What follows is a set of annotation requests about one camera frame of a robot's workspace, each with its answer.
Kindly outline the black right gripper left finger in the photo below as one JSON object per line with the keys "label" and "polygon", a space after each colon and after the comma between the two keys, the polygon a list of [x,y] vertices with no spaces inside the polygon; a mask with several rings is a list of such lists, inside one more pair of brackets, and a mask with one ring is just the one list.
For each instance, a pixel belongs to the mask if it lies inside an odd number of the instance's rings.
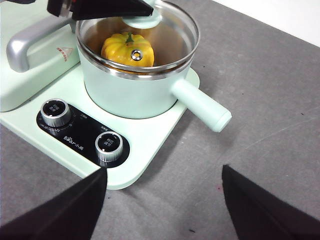
{"label": "black right gripper left finger", "polygon": [[104,204],[103,167],[0,228],[2,240],[89,240]]}

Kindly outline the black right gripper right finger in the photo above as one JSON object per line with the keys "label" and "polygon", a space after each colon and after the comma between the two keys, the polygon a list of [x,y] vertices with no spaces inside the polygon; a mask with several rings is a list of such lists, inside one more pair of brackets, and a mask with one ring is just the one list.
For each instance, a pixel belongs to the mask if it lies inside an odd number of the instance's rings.
{"label": "black right gripper right finger", "polygon": [[222,167],[224,200],[240,240],[318,240],[320,222],[277,198],[229,165]]}

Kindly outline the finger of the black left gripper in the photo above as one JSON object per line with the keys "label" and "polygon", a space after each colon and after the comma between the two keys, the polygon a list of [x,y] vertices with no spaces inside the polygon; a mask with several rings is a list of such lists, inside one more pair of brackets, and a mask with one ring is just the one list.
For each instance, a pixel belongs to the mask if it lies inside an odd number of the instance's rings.
{"label": "finger of the black left gripper", "polygon": [[72,18],[76,21],[110,17],[148,17],[153,7],[143,0],[72,0]]}

